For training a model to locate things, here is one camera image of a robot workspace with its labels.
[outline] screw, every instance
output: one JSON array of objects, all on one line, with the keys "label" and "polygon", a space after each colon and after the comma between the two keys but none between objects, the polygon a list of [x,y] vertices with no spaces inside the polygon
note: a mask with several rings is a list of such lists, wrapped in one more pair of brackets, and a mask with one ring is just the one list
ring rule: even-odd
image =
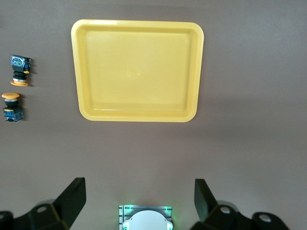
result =
[{"label": "screw", "polygon": [[38,212],[38,213],[41,213],[41,212],[45,211],[46,209],[47,209],[46,207],[42,206],[42,207],[39,207],[39,208],[37,209],[37,212]]},{"label": "screw", "polygon": [[272,221],[271,218],[270,218],[268,215],[265,215],[265,214],[261,214],[261,215],[259,216],[259,218],[260,218],[262,221],[267,222],[267,223],[270,223],[270,222]]},{"label": "screw", "polygon": [[225,214],[229,214],[230,213],[230,209],[225,207],[225,206],[221,207],[220,210],[221,210],[221,212],[223,212]]}]

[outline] table surface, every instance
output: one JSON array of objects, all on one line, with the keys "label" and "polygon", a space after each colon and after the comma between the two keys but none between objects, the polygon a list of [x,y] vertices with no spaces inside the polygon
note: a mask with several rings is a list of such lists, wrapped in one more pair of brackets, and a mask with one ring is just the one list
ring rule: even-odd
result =
[{"label": "table surface", "polygon": [[[307,226],[307,1],[24,0],[0,7],[0,93],[24,119],[0,119],[0,210],[14,216],[85,177],[72,226],[118,229],[118,205],[172,206],[175,229],[198,216],[194,179],[241,213]],[[93,122],[78,108],[71,27],[79,19],[180,21],[204,31],[196,116],[186,123]],[[10,85],[10,54],[32,58]]]}]

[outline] plastic tray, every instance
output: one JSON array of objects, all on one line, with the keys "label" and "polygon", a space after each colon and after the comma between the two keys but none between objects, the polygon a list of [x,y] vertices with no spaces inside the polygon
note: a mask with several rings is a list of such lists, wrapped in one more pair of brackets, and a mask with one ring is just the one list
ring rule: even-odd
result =
[{"label": "plastic tray", "polygon": [[71,39],[86,119],[186,122],[195,116],[203,49],[197,24],[79,20]]}]

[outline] green led light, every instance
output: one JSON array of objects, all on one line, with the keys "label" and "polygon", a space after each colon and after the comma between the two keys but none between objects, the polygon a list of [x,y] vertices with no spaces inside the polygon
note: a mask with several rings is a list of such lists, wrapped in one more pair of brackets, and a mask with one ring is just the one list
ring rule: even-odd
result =
[{"label": "green led light", "polygon": [[126,223],[123,224],[123,229],[129,230],[129,222],[126,222]]}]

